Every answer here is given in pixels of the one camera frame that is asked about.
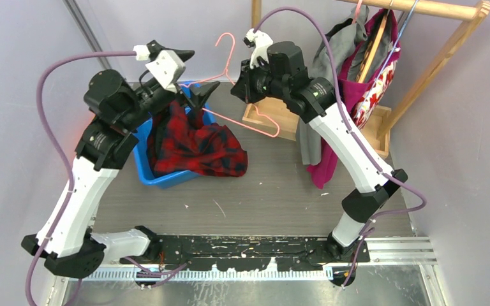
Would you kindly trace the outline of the pink wire hanger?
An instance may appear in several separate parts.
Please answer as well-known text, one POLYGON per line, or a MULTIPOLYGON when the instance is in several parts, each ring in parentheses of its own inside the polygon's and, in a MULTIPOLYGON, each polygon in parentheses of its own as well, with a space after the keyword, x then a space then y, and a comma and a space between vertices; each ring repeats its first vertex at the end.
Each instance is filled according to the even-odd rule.
MULTIPOLYGON (((220 41, 225 36, 228 36, 231 39, 232 44, 231 44, 231 48, 230 48, 230 51, 228 53, 228 57, 226 59, 226 63, 225 63, 225 66, 223 68, 223 71, 220 74, 218 74, 218 75, 212 76, 210 78, 205 78, 203 80, 197 80, 197 81, 191 81, 191 82, 183 82, 183 83, 181 83, 181 87, 183 87, 183 88, 189 88, 192 85, 202 84, 202 83, 206 83, 208 81, 213 81, 213 80, 215 80, 215 79, 217 79, 219 77, 225 77, 232 85, 235 84, 234 80, 229 75, 229 66, 230 66, 230 63, 231 63, 231 60, 232 60, 232 56, 233 56, 234 50, 235 50, 235 36, 232 33, 230 33, 230 32, 224 32, 224 33, 220 34, 220 36, 218 37, 218 40, 215 43, 215 47, 217 47, 219 45, 220 41)), ((260 129, 255 128, 255 127, 246 125, 246 124, 244 124, 242 122, 239 122, 237 120, 233 120, 233 119, 231 119, 229 117, 225 117, 224 115, 221 115, 219 113, 213 112, 211 110, 205 109, 205 111, 207 113, 209 113, 209 114, 212 114, 212 115, 214 115, 216 117, 219 117, 220 119, 224 119, 224 120, 226 120, 228 122, 231 122, 233 124, 236 124, 236 125, 238 125, 238 126, 240 126, 242 128, 246 128, 246 129, 251 130, 251 131, 254 131, 256 133, 260 133, 261 135, 265 135, 265 136, 268 136, 268 137, 271 137, 271 138, 276 138, 277 136, 279 136, 279 134, 281 132, 280 125, 274 119, 272 119, 271 117, 269 117, 268 115, 261 113, 259 111, 259 108, 255 104, 252 104, 252 106, 255 109, 255 112, 256 112, 257 115, 259 115, 260 117, 266 118, 268 121, 270 121, 271 123, 274 124, 274 126, 276 128, 275 133, 270 134, 268 132, 262 131, 260 129)))

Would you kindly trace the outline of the red plaid skirt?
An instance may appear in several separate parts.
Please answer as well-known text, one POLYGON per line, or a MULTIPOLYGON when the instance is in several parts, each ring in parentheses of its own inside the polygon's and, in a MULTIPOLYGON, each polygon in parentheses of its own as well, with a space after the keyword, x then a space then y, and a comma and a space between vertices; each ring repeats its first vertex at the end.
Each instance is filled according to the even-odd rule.
POLYGON ((248 153, 227 126, 205 124, 203 110, 186 111, 172 102, 152 118, 147 160, 154 177, 192 171, 212 177, 241 177, 248 153))

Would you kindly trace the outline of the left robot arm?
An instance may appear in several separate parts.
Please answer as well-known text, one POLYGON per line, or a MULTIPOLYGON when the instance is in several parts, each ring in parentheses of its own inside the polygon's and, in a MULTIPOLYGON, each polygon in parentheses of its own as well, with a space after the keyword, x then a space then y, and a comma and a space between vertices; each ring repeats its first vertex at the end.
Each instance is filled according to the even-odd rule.
POLYGON ((153 263, 160 258, 162 244, 153 231, 136 226, 118 233, 95 233, 93 218, 101 197, 137 146, 137 129, 177 101, 200 109, 215 90, 203 85, 183 93, 178 80, 192 50, 164 47, 157 41, 119 51, 119 57, 133 56, 145 62, 152 78, 144 88, 134 89, 114 69, 95 74, 89 81, 84 102, 94 114, 69 160, 59 145, 42 105, 42 92, 48 68, 41 76, 36 104, 43 128, 65 165, 68 182, 51 216, 39 232, 27 235, 22 247, 35 259, 44 259, 45 268, 56 276, 83 279, 104 263, 125 258, 153 263))

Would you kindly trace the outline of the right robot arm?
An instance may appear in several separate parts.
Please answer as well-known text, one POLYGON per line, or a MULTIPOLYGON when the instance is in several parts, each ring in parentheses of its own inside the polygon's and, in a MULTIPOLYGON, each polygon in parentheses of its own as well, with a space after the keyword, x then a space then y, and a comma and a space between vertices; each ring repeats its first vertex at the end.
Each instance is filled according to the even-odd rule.
POLYGON ((408 178, 393 170, 375 152, 349 118, 346 107, 336 101, 337 86, 326 78, 312 78, 304 65, 302 50, 291 41, 272 43, 245 40, 252 48, 231 95, 246 103, 264 98, 280 99, 292 113, 313 128, 336 153, 354 181, 355 189, 343 199, 343 216, 327 239, 332 259, 346 261, 367 221, 398 190, 384 175, 408 178))

